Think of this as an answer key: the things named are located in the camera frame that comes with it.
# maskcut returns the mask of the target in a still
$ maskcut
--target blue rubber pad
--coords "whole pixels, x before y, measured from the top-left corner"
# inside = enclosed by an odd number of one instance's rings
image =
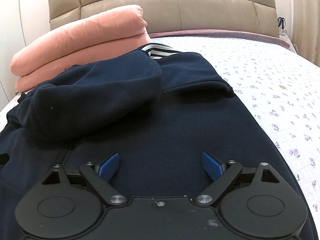
[[[221,165],[207,153],[202,154],[202,167],[213,181],[219,178],[223,173]]]
[[[110,159],[100,166],[98,174],[105,180],[111,180],[112,176],[118,171],[120,166],[120,157],[116,153]]]

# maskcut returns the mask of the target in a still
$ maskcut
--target navy blue jacket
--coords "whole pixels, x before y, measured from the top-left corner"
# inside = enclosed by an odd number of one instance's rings
[[[73,66],[43,82],[7,115],[0,134],[0,239],[22,236],[14,209],[56,163],[74,169],[118,152],[111,185],[127,197],[190,195],[211,180],[201,154],[247,167],[270,163],[302,195],[272,141],[214,68],[197,53],[158,60],[135,50]],[[301,232],[316,240],[310,215]]]

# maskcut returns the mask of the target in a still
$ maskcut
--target mattress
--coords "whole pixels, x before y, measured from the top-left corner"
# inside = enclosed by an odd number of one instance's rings
[[[208,36],[152,40],[202,54],[233,87],[291,168],[319,231],[320,68],[284,47],[261,41]],[[19,96],[0,112],[1,130]]]

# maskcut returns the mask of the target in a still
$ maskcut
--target upholstered headboard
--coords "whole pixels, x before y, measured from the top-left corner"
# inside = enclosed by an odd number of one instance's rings
[[[128,4],[143,8],[148,33],[220,29],[279,37],[275,0],[49,0],[50,26]]]

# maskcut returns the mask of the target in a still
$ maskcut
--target white wall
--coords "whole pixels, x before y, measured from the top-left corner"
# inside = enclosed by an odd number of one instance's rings
[[[20,0],[20,13],[26,45],[50,31],[48,0]]]
[[[0,0],[0,18],[0,80],[6,93],[6,100],[0,96],[2,109],[8,100],[15,96],[14,84],[18,77],[9,70],[11,59],[25,47],[20,23],[19,0]]]
[[[278,17],[283,17],[286,22],[285,30],[289,37],[292,37],[293,23],[293,0],[276,0],[276,8]]]

